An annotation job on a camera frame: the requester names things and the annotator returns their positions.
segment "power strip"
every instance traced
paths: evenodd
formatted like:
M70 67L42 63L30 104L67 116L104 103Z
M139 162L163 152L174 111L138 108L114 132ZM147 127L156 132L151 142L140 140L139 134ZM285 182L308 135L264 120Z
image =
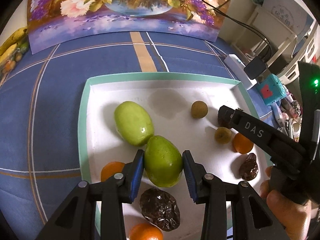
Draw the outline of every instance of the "power strip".
M246 90L249 90L257 83L255 79L251 80L244 72L245 65L235 54L229 54L225 58L224 63L236 74Z

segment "blue pouch with red star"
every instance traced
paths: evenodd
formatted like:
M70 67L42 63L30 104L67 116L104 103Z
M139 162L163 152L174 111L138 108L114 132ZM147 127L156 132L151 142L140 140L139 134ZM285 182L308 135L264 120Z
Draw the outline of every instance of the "blue pouch with red star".
M274 74L270 74L257 86L257 89L267 106L272 105L286 96L285 88L278 77Z

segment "finger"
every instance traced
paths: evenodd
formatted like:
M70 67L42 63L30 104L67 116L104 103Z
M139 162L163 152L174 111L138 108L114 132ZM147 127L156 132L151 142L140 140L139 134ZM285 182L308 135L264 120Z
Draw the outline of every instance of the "finger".
M270 178L271 176L271 169L272 169L273 166L269 166L268 168L266 168L266 174L267 176Z
M261 198L267 198L268 194L269 194L269 180L266 180L262 182L260 185L259 195Z
M311 217L311 202L296 204L276 190L267 196L267 205L276 218L286 227L291 240L305 239Z

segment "banana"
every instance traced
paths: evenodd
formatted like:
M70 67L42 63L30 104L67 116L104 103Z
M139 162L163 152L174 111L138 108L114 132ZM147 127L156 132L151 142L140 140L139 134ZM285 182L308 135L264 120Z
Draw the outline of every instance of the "banana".
M13 52L15 52L16 48L17 48L17 43L11 45L5 52L4 54L2 54L0 56L0 66L3 65L13 54Z
M27 27L20 28L16 30L0 47L0 55L4 54L4 52L13 44L17 43L20 39L22 39L25 35L27 35L28 29Z

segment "floral painting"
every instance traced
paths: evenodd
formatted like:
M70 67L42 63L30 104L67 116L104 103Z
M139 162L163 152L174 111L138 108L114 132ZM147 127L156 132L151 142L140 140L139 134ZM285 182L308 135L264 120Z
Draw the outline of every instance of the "floral painting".
M222 12L227 0L204 0ZM88 35L154 31L215 41L223 16L202 0L28 0L32 53Z

